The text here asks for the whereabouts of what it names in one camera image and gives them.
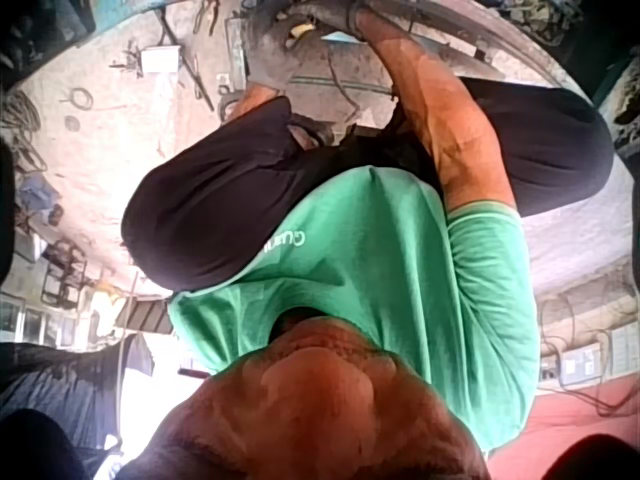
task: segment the concrete floor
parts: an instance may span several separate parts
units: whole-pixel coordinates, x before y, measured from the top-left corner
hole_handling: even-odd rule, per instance
[[[239,3],[222,2],[212,37],[207,36],[206,26],[198,35],[192,35],[199,2],[174,5],[167,12],[187,56],[198,54],[200,74],[216,106],[217,75],[229,72],[223,21],[238,9]],[[416,25],[414,32],[473,53],[473,46],[432,29]],[[62,194],[60,203],[65,214],[59,233],[75,240],[94,265],[104,267],[94,268],[94,272],[101,271],[105,280],[125,291],[131,288],[137,270],[130,265],[120,237],[120,221],[129,198],[147,172],[219,126],[217,112],[210,112],[203,101],[194,98],[194,85],[184,68],[178,74],[144,78],[109,68],[113,62],[125,60],[122,51],[129,42],[144,49],[156,45],[160,36],[156,16],[139,15],[81,48],[68,50],[23,85],[42,119],[34,146],[49,165],[47,179]],[[368,47],[339,45],[333,47],[333,55],[342,80],[390,85],[386,71]],[[504,53],[496,55],[494,66],[507,81],[546,85],[537,74]],[[315,61],[305,64],[301,74],[330,77],[326,52],[317,52]],[[91,92],[91,111],[61,102],[74,87]],[[335,122],[338,130],[352,112],[334,88],[292,85],[287,94],[294,111]],[[385,125],[394,101],[371,93],[351,95],[362,107],[359,124],[378,128]],[[66,129],[64,119],[69,115],[79,121],[79,131]],[[610,184],[599,196],[527,219],[525,228],[537,292],[578,282],[584,275],[629,254],[631,229],[625,192],[630,192],[630,185],[618,162]],[[580,219],[575,225],[570,221],[574,218]],[[611,231],[618,233],[618,238],[611,240]],[[603,242],[606,248],[594,255],[594,245]],[[170,293],[144,278],[138,282],[136,292],[163,296]]]

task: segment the dark fabric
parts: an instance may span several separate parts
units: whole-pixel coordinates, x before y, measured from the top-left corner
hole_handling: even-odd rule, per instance
[[[48,416],[18,410],[0,422],[3,478],[89,480],[73,445]]]
[[[124,340],[124,368],[147,375],[153,360],[142,335]],[[102,449],[118,437],[116,383],[119,344],[72,353],[28,343],[0,343],[0,420],[21,409],[50,417],[74,447]]]
[[[15,190],[13,156],[2,140],[0,141],[0,285],[7,278],[13,262]]]
[[[632,478],[640,471],[640,453],[611,435],[591,435],[572,445],[543,480]]]
[[[592,196],[605,184],[613,146],[600,115],[579,96],[485,80],[464,82],[493,124],[518,209],[533,215]],[[438,191],[417,137],[397,134],[397,109],[377,137],[299,149],[280,97],[223,126],[150,172],[133,195],[122,237],[136,264],[174,291],[237,274],[305,195],[364,165],[402,168]]]

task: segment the man's hand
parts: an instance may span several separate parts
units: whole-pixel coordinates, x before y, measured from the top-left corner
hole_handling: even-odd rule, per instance
[[[356,13],[362,8],[368,8],[364,0],[310,0],[297,3],[290,12],[313,17],[362,40],[362,34],[356,26]]]
[[[307,21],[304,15],[290,15],[279,21],[278,13],[290,5],[290,0],[263,2],[254,9],[243,32],[249,81],[275,91],[284,90],[320,37],[315,31],[309,32],[287,47],[291,29]]]

